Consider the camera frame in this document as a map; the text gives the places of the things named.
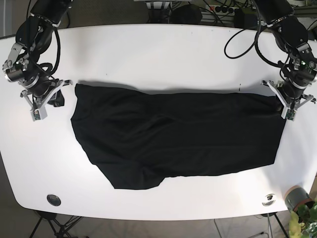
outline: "white table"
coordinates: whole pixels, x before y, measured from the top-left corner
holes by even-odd
[[[204,89],[271,95],[263,79],[279,80],[278,69],[252,50],[236,60],[223,53],[237,29],[189,25],[116,25],[60,31],[61,60],[54,75],[62,79],[100,81],[140,90]],[[243,52],[255,32],[239,35],[228,47]],[[0,41],[4,62],[14,39]],[[310,42],[317,56],[317,44]],[[286,60],[270,33],[260,36],[270,60]],[[56,41],[40,62],[55,62]],[[317,105],[300,108],[288,121],[275,164],[218,177],[166,178],[149,190],[116,190],[92,165],[76,141],[70,118],[74,85],[63,87],[65,106],[47,106],[48,117],[32,122],[23,89],[0,80],[0,151],[17,202],[49,212],[127,220],[195,220],[246,216],[286,210],[283,194],[299,184],[310,191],[317,171]],[[306,90],[317,97],[317,84]],[[277,201],[262,205],[274,193]],[[55,194],[61,205],[47,202]]]

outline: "potted plant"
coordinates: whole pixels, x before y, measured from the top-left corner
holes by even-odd
[[[292,187],[285,195],[285,204],[291,212],[290,238],[317,237],[317,202],[299,186]]]

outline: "plant pot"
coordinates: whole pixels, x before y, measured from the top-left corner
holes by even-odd
[[[297,212],[300,205],[306,204],[312,208],[314,201],[309,197],[309,194],[300,186],[291,187],[284,196],[285,205],[290,211]]]

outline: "black garment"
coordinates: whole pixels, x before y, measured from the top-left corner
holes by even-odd
[[[275,97],[148,95],[79,84],[75,93],[76,139],[114,188],[148,189],[166,177],[218,176],[273,164],[285,126]]]

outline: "cable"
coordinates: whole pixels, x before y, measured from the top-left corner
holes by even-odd
[[[258,219],[262,219],[263,217],[261,216],[261,217],[257,217],[256,215],[254,215],[256,218],[258,218]]]
[[[317,20],[313,21],[312,24],[310,24],[310,26],[307,28],[307,30],[309,31],[309,28],[315,23],[317,22]]]
[[[60,38],[59,38],[59,34],[58,34],[57,28],[54,28],[54,33],[55,33],[56,41],[57,41],[57,55],[56,55],[56,62],[55,62],[54,68],[50,72],[51,75],[56,72],[56,70],[58,68],[58,65],[59,65],[59,60],[60,60]]]
[[[203,10],[205,10],[205,11],[208,11],[208,12],[210,12],[211,13],[211,15],[213,15],[214,16],[214,24],[216,25],[217,23],[218,23],[218,18],[217,18],[217,15],[214,13],[214,12],[212,12],[212,11],[209,11],[209,10],[207,10],[207,9],[205,9],[205,8],[203,8],[203,7],[199,7],[200,9],[203,9]]]
[[[280,76],[284,81],[286,81],[286,80],[285,80],[285,78],[282,76],[282,71],[283,71],[284,67],[286,66],[286,63],[288,62],[288,60],[289,60],[289,54],[288,54],[288,56],[287,56],[287,59],[286,59],[285,63],[283,64],[283,66],[281,67],[281,69],[280,69],[280,71],[279,71],[279,76]]]
[[[67,12],[66,15],[67,15],[67,19],[68,19],[68,24],[67,24],[66,28],[69,28],[69,26],[70,26],[70,15],[69,15],[69,12]]]
[[[215,226],[216,226],[216,228],[217,228],[219,237],[222,238],[222,236],[221,236],[221,234],[220,234],[220,231],[219,231],[219,228],[218,228],[217,223],[216,223],[216,219],[214,219],[213,222],[214,222],[214,224],[215,224]]]
[[[226,17],[227,15],[231,14],[230,12],[227,13],[226,15],[222,16],[220,19],[223,19],[224,17]]]
[[[271,66],[273,66],[273,67],[279,68],[278,64],[269,61],[267,58],[265,58],[265,57],[262,55],[262,53],[261,53],[261,51],[260,51],[260,49],[259,49],[259,39],[256,41],[254,47],[256,48],[256,52],[257,52],[258,56],[259,56],[265,63],[268,63],[269,65],[271,65]]]
[[[208,4],[208,2],[206,2],[206,0],[203,0],[203,2],[204,2],[207,6],[209,6],[209,4]],[[215,11],[214,11],[212,8],[210,8],[210,10],[215,14],[215,17],[218,18],[218,20],[221,22],[221,24],[222,24],[223,26],[225,26],[224,23],[222,22],[222,20],[221,20],[221,19],[218,17],[218,15],[215,13]]]
[[[234,60],[234,59],[237,59],[237,58],[240,58],[240,57],[244,56],[246,53],[248,53],[248,52],[253,48],[253,46],[256,44],[256,42],[257,42],[258,39],[259,39],[259,36],[260,36],[260,33],[261,33],[261,15],[260,15],[260,11],[259,11],[258,5],[255,3],[255,1],[254,1],[253,3],[254,3],[254,6],[255,6],[256,9],[257,9],[258,19],[259,19],[258,31],[257,31],[257,33],[256,33],[255,39],[254,39],[252,45],[251,45],[245,52],[243,52],[242,54],[240,54],[240,55],[238,55],[238,56],[231,57],[231,56],[229,56],[229,55],[227,54],[227,52],[226,52],[226,49],[227,49],[228,44],[230,43],[230,41],[231,41],[236,35],[238,35],[239,33],[243,32],[243,31],[245,31],[246,29],[242,29],[241,31],[238,31],[236,34],[234,34],[234,35],[228,40],[228,42],[226,43],[226,45],[224,46],[224,54],[225,54],[229,59]]]

